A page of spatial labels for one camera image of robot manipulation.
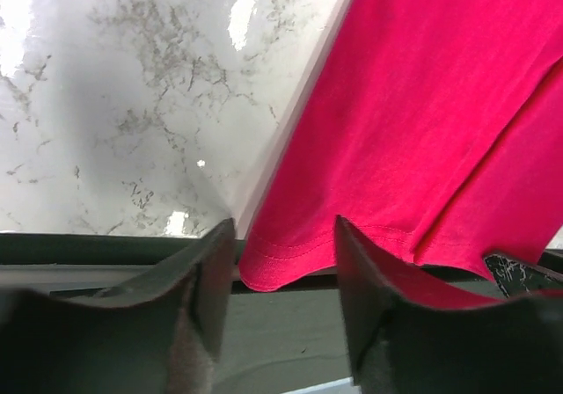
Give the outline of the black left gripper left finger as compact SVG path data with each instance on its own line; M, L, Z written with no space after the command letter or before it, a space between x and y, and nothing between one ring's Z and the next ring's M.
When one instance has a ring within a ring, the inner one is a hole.
M4 393L209 393L221 355L235 229L95 295L1 293Z

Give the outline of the crimson red t shirt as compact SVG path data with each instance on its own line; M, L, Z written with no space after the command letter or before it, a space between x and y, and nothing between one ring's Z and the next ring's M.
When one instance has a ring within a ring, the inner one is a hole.
M334 266L337 216L417 266L539 261L562 225L562 0L351 0L242 281Z

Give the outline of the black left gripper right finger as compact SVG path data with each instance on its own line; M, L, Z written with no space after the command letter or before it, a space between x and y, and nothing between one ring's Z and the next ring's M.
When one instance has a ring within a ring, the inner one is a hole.
M354 383L364 393L559 393L562 290L493 298L334 226Z

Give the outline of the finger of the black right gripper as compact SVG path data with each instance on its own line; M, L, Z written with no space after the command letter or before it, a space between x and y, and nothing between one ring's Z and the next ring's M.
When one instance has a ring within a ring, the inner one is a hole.
M562 251L544 251L532 265L498 252L486 256L484 262L506 297L562 290Z

